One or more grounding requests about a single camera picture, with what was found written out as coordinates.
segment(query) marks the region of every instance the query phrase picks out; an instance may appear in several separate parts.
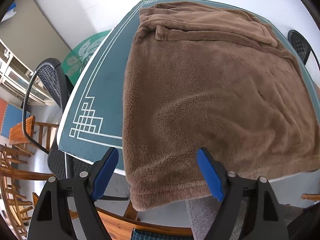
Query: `plaid cushion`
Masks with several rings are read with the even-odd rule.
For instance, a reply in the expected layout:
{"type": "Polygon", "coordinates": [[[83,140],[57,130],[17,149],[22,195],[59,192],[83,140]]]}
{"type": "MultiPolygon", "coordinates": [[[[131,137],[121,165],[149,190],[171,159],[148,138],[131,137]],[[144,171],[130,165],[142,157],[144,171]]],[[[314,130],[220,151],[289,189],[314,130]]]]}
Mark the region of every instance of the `plaid cushion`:
{"type": "Polygon", "coordinates": [[[193,240],[193,236],[169,236],[134,229],[131,240],[193,240]]]}

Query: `metal screw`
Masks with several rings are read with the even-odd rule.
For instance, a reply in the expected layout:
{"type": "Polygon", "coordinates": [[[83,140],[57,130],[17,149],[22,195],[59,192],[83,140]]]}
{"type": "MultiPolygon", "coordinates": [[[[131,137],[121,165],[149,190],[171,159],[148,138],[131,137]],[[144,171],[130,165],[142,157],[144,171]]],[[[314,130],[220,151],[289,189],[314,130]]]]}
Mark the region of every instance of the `metal screw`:
{"type": "Polygon", "coordinates": [[[81,178],[85,178],[86,176],[88,176],[88,172],[87,171],[81,171],[79,175],[80,175],[81,178]]]}
{"type": "Polygon", "coordinates": [[[228,171],[228,176],[234,178],[237,174],[234,171],[228,171]]]}
{"type": "Polygon", "coordinates": [[[260,177],[259,179],[262,183],[267,183],[267,178],[266,177],[260,177]]]}
{"type": "Polygon", "coordinates": [[[55,177],[55,176],[51,176],[51,177],[48,179],[49,182],[54,182],[55,180],[56,180],[56,177],[55,177]]]}

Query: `blue gripper pad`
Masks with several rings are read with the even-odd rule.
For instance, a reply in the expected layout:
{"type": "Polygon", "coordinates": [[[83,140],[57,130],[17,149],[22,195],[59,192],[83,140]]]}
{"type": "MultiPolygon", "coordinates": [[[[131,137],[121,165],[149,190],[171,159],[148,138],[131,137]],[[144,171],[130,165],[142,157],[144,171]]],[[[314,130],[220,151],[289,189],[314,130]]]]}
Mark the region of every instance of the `blue gripper pad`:
{"type": "Polygon", "coordinates": [[[218,201],[222,201],[224,198],[222,182],[206,156],[208,153],[205,153],[202,148],[198,149],[197,162],[212,196],[216,197],[218,201]]]}
{"type": "Polygon", "coordinates": [[[93,191],[91,194],[93,201],[97,201],[99,197],[103,196],[118,161],[119,153],[118,150],[114,148],[93,182],[93,191]]]}

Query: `beige panel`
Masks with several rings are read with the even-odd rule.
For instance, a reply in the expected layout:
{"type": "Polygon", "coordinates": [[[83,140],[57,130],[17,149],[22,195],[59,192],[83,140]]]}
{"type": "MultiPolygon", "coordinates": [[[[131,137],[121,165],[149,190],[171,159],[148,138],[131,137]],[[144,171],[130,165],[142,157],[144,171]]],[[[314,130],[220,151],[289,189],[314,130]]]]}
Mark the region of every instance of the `beige panel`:
{"type": "Polygon", "coordinates": [[[17,13],[0,24],[0,38],[28,68],[46,58],[61,62],[70,52],[33,0],[16,0],[17,13]]]}

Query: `brown blanket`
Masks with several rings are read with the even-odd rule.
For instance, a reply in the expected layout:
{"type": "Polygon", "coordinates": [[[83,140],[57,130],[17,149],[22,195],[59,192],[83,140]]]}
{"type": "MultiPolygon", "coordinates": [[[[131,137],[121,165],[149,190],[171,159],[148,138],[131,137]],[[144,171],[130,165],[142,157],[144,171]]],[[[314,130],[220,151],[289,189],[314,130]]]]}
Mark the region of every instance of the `brown blanket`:
{"type": "Polygon", "coordinates": [[[210,195],[200,147],[251,179],[320,168],[319,125],[298,62],[251,13],[187,1],[143,8],[124,81],[133,207],[210,195]]]}

